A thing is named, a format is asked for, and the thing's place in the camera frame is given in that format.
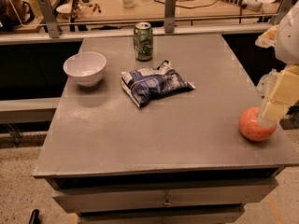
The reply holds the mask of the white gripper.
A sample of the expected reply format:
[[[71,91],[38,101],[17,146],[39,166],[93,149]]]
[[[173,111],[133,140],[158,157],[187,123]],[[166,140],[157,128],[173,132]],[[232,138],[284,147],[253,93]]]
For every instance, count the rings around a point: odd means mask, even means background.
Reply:
[[[264,98],[259,108],[259,123],[277,123],[299,101],[299,1],[281,20],[279,26],[258,36],[255,45],[275,47],[278,60],[288,63],[278,72],[273,69],[265,81]]]

